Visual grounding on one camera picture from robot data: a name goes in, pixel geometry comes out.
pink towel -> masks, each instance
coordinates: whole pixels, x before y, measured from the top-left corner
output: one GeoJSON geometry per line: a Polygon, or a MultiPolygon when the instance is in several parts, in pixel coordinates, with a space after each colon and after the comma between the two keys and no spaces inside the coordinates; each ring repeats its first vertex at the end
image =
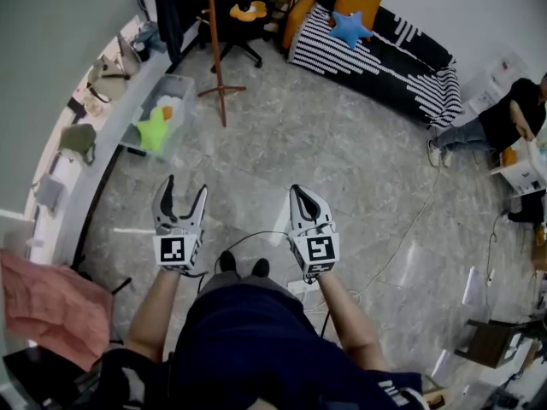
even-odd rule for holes
{"type": "Polygon", "coordinates": [[[68,266],[0,261],[6,328],[89,371],[109,345],[112,295],[68,266]]]}

couch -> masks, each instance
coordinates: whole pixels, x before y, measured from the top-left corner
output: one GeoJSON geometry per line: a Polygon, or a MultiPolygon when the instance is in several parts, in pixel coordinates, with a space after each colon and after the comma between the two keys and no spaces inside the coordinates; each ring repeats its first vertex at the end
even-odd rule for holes
{"type": "Polygon", "coordinates": [[[427,126],[445,128],[462,113],[453,56],[417,27],[379,7],[370,41],[328,36],[335,0],[299,0],[282,46],[288,62],[359,91],[427,126]]]}

blue star pillow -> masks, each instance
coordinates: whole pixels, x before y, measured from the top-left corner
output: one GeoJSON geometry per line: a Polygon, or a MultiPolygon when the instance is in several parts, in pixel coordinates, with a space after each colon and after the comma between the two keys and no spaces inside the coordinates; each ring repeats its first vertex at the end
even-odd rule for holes
{"type": "Polygon", "coordinates": [[[361,22],[361,11],[347,16],[339,14],[338,12],[332,12],[336,26],[328,33],[329,36],[340,38],[348,43],[350,49],[354,49],[357,46],[357,40],[359,38],[370,38],[373,36],[361,22]]]}

couch armrest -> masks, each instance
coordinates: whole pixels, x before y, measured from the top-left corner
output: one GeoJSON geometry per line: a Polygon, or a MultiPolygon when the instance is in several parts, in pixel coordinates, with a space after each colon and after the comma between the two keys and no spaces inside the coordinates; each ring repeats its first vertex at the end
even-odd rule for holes
{"type": "Polygon", "coordinates": [[[291,12],[287,16],[287,24],[283,33],[283,42],[281,46],[284,49],[291,47],[292,37],[297,32],[298,28],[306,18],[306,15],[314,5],[315,0],[298,0],[292,7],[291,12]]]}

wooden coat rack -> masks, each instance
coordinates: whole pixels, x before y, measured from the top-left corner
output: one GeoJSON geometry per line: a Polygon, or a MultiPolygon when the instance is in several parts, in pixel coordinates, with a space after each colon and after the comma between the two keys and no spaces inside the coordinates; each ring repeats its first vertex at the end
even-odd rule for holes
{"type": "Polygon", "coordinates": [[[205,96],[210,92],[217,91],[219,93],[219,98],[221,99],[221,120],[222,126],[226,127],[226,107],[224,105],[224,95],[226,90],[235,90],[235,91],[244,91],[246,87],[244,86],[224,86],[222,82],[222,71],[221,71],[221,54],[219,52],[219,38],[216,32],[216,13],[215,13],[215,0],[209,0],[209,9],[204,9],[202,14],[209,14],[209,21],[204,20],[201,17],[197,17],[203,23],[207,23],[211,30],[211,44],[213,45],[213,57],[215,58],[215,70],[216,70],[216,87],[200,92],[197,96],[205,96]]]}

